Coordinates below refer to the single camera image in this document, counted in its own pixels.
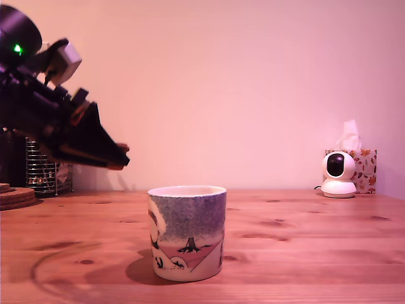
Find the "mug illustration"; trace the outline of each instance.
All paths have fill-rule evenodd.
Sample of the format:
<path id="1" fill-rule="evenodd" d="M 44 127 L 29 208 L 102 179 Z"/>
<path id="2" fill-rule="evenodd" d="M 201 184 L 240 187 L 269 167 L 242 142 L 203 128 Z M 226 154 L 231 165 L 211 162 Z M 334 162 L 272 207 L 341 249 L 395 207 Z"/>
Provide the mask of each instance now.
<path id="1" fill-rule="evenodd" d="M 225 201 L 226 193 L 198 198 L 150 196 L 151 245 L 159 270 L 193 272 L 217 246 L 221 248 L 216 251 L 216 267 L 221 268 Z"/>

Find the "camera lens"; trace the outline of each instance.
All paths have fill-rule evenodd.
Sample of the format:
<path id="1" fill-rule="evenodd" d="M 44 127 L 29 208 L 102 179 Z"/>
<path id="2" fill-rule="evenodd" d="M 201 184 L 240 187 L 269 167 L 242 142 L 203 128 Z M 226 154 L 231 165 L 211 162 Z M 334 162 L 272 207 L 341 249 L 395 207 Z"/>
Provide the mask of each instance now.
<path id="1" fill-rule="evenodd" d="M 332 154 L 328 157 L 328 173 L 333 177 L 338 177 L 344 172 L 344 155 L 340 153 Z"/>

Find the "mug rim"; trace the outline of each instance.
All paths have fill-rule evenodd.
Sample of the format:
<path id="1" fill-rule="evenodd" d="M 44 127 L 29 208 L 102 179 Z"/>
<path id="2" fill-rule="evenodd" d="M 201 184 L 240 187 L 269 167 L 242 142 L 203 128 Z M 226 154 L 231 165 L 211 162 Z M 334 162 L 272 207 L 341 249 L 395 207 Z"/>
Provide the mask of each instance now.
<path id="1" fill-rule="evenodd" d="M 165 191 L 172 191 L 175 189 L 207 189 L 207 193 L 204 194 L 182 194 L 182 193 L 172 193 L 168 194 Z M 207 196 L 215 196 L 219 194 L 226 193 L 227 190 L 224 187 L 220 186 L 210 186 L 210 185 L 183 185 L 183 186 L 166 186 L 166 187 L 157 187 L 154 189 L 148 190 L 148 195 L 150 196 L 157 196 L 161 198 L 198 198 L 198 197 L 207 197 Z"/>

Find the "white robot part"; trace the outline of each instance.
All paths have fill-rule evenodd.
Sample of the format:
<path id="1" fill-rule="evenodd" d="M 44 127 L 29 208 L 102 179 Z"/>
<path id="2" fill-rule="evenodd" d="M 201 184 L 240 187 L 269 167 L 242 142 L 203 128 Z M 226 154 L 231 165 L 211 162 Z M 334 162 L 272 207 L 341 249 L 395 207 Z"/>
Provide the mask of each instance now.
<path id="1" fill-rule="evenodd" d="M 58 86 L 72 77 L 81 62 L 82 58 L 73 44 L 69 42 L 66 46 L 61 46 L 52 57 L 46 74 L 51 71 L 55 72 L 50 78 L 50 81 Z"/>
<path id="2" fill-rule="evenodd" d="M 326 180 L 321 186 L 323 194 L 329 198 L 352 198 L 356 186 L 350 180 L 354 175 L 356 164 L 345 152 L 329 153 L 322 161 L 323 175 Z"/>

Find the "green led light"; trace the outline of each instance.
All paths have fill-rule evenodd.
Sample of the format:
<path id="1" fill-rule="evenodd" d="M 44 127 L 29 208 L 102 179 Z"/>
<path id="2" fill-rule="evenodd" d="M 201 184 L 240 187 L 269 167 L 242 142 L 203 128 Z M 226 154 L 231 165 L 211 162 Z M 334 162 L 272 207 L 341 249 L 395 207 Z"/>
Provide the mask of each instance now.
<path id="1" fill-rule="evenodd" d="M 23 49 L 21 48 L 21 46 L 16 44 L 15 47 L 14 47 L 14 52 L 17 52 L 21 56 L 21 53 L 23 52 Z"/>

